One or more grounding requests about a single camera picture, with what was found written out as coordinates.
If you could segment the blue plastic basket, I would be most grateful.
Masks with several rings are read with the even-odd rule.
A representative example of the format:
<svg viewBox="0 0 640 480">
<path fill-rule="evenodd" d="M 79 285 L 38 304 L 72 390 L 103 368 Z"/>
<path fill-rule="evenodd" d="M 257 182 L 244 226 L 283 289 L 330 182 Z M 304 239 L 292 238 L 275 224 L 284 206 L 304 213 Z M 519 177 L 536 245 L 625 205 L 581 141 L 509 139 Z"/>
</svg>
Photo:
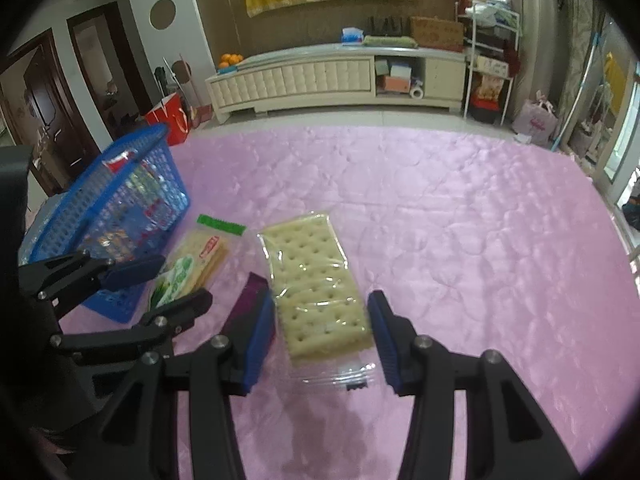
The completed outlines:
<svg viewBox="0 0 640 480">
<path fill-rule="evenodd" d="M 130 148 L 142 159 L 149 192 L 122 190 L 104 197 L 106 174 L 100 161 Z M 77 178 L 34 241 L 28 261 L 83 249 L 93 258 L 118 262 L 158 255 L 189 207 L 167 142 L 167 127 L 143 127 L 114 141 Z"/>
</svg>

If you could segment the blue tissue pack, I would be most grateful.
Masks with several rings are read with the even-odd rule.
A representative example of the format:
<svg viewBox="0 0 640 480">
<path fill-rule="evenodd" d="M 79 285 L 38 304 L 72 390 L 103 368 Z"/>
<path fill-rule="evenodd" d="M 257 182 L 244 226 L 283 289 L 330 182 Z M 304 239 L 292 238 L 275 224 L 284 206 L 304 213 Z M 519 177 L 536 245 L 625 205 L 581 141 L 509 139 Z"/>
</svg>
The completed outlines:
<svg viewBox="0 0 640 480">
<path fill-rule="evenodd" d="M 361 44 L 363 39 L 364 31 L 358 27 L 344 27 L 342 29 L 342 44 Z"/>
</svg>

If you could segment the plate of oranges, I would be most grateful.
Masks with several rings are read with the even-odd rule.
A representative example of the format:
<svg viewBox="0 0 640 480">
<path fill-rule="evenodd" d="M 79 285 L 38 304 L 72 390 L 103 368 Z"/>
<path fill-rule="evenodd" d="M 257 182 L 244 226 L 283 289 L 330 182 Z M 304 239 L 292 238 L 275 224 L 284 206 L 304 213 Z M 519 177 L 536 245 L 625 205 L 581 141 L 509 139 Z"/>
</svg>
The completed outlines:
<svg viewBox="0 0 640 480">
<path fill-rule="evenodd" d="M 238 66 L 243 60 L 244 58 L 240 54 L 224 53 L 219 59 L 217 70 L 221 73 L 228 72 L 229 70 L 235 70 L 236 66 Z"/>
</svg>

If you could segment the clear soda cracker packet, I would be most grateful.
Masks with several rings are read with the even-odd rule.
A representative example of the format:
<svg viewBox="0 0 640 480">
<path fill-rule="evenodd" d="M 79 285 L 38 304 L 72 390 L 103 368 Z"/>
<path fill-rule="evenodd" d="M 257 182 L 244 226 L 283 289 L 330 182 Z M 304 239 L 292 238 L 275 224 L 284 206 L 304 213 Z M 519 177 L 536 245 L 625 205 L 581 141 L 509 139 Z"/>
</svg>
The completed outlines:
<svg viewBox="0 0 640 480">
<path fill-rule="evenodd" d="M 373 336 L 330 216 L 312 212 L 257 234 L 268 266 L 282 380 L 299 390 L 366 388 Z"/>
</svg>

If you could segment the brown cardboard box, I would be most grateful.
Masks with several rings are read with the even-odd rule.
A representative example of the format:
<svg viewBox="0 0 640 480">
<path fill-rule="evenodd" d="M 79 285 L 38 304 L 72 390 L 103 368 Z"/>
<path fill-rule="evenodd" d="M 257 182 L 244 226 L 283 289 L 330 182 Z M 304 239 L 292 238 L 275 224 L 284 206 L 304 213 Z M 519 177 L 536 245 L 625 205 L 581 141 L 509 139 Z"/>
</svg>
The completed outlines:
<svg viewBox="0 0 640 480">
<path fill-rule="evenodd" d="M 463 25 L 440 18 L 409 18 L 410 35 L 420 47 L 461 52 L 464 44 Z"/>
</svg>

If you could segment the cream tv cabinet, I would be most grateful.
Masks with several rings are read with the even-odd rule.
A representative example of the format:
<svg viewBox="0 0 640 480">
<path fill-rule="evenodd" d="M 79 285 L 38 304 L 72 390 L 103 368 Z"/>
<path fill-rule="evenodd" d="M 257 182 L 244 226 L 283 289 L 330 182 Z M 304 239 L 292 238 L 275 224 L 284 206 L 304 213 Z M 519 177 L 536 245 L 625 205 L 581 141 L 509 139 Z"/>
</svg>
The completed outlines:
<svg viewBox="0 0 640 480">
<path fill-rule="evenodd" d="M 206 80 L 218 122 L 240 110 L 386 105 L 462 109 L 462 53 L 318 44 L 250 56 Z"/>
</svg>

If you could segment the pink tablecloth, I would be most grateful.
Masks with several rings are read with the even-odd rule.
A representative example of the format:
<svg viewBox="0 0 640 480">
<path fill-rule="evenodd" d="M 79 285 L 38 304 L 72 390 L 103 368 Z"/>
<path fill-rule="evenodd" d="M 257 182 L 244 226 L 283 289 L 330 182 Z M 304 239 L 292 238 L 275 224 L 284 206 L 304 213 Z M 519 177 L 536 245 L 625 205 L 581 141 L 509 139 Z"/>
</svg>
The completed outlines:
<svg viewBox="0 0 640 480">
<path fill-rule="evenodd" d="M 224 324 L 257 233 L 325 210 L 362 292 L 381 289 L 448 349 L 500 351 L 577 467 L 639 391 L 639 297 L 608 208 L 568 157 L 479 134 L 306 127 L 201 134 L 172 149 L 191 206 L 246 226 L 214 279 L 213 307 L 178 337 Z"/>
</svg>

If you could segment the green cracker packet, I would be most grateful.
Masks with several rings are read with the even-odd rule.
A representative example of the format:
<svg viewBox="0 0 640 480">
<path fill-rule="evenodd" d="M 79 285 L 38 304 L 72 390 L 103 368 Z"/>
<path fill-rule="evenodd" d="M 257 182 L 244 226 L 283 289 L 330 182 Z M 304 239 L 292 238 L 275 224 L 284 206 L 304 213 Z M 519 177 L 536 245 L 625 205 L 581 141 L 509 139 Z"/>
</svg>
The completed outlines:
<svg viewBox="0 0 640 480">
<path fill-rule="evenodd" d="M 154 311 L 206 288 L 239 244 L 246 226 L 200 214 L 171 249 L 148 296 Z"/>
</svg>

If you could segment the purple snack packet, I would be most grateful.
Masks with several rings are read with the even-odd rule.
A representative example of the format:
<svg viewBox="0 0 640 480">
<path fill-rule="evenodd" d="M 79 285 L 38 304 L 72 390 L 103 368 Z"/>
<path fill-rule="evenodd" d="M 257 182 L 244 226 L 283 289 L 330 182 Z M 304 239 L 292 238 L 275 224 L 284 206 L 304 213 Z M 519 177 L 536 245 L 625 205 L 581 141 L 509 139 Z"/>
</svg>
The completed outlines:
<svg viewBox="0 0 640 480">
<path fill-rule="evenodd" d="M 273 311 L 268 281 L 256 273 L 250 273 L 221 333 L 244 356 L 264 358 L 274 337 Z"/>
</svg>

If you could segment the pink shopping bag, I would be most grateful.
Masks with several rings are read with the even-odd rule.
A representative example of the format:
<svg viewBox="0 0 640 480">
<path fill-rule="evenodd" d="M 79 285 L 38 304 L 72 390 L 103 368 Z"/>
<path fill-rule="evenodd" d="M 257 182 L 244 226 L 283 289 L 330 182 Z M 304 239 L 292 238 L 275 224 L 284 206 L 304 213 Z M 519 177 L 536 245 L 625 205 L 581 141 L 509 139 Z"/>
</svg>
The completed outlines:
<svg viewBox="0 0 640 480">
<path fill-rule="evenodd" d="M 535 99 L 527 99 L 523 103 L 512 122 L 512 130 L 517 136 L 526 136 L 530 142 L 544 148 L 548 145 L 558 121 L 553 104 L 544 94 L 537 91 Z"/>
</svg>

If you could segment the red paper bag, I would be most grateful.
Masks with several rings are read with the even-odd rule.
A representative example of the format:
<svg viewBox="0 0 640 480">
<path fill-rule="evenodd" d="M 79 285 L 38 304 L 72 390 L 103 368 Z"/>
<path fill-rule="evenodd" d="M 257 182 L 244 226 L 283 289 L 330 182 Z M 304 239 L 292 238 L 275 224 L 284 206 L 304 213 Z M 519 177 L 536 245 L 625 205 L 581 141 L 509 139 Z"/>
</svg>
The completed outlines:
<svg viewBox="0 0 640 480">
<path fill-rule="evenodd" d="M 183 143 L 191 131 L 188 109 L 182 104 L 181 94 L 171 93 L 145 114 L 149 125 L 164 124 L 170 146 Z"/>
</svg>

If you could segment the dark wooden door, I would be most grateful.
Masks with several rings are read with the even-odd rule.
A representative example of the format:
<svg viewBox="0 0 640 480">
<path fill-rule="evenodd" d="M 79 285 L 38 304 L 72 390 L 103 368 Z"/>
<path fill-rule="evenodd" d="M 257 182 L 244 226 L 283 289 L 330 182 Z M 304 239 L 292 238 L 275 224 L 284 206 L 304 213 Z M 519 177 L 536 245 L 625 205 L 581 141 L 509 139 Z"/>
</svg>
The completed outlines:
<svg viewBox="0 0 640 480">
<path fill-rule="evenodd" d="M 32 148 L 30 169 L 49 196 L 66 191 L 99 154 L 50 29 L 1 59 L 1 117 L 12 140 Z"/>
</svg>

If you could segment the white metal shelf rack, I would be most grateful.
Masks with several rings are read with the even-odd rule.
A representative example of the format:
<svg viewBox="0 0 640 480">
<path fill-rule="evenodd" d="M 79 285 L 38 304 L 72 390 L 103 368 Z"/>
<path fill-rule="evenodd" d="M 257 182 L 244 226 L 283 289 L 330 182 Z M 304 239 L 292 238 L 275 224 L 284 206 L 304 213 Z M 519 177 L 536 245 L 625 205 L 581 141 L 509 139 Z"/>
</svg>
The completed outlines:
<svg viewBox="0 0 640 480">
<path fill-rule="evenodd" d="M 520 71 L 521 14 L 511 0 L 457 0 L 454 18 L 463 28 L 463 115 L 504 122 Z"/>
</svg>

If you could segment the green folded cloth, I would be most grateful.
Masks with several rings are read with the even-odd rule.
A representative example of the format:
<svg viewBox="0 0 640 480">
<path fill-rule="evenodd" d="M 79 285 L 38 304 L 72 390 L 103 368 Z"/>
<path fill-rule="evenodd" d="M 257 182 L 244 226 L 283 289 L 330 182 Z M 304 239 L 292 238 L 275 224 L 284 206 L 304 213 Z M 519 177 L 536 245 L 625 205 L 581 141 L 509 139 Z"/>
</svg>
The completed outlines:
<svg viewBox="0 0 640 480">
<path fill-rule="evenodd" d="M 365 36 L 361 43 L 365 47 L 416 49 L 418 43 L 408 36 Z"/>
</svg>

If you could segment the red green snack packet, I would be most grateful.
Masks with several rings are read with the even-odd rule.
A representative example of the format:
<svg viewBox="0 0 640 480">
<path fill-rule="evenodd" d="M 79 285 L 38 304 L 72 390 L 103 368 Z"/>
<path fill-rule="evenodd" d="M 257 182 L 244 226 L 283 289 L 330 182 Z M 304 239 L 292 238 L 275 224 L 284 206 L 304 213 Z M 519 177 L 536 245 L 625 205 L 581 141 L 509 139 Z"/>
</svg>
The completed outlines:
<svg viewBox="0 0 640 480">
<path fill-rule="evenodd" d="M 111 197 L 118 191 L 129 190 L 131 193 L 146 194 L 149 192 L 145 178 L 145 168 L 136 150 L 130 148 L 111 158 L 100 161 L 100 168 L 105 171 L 106 185 L 102 195 Z"/>
</svg>

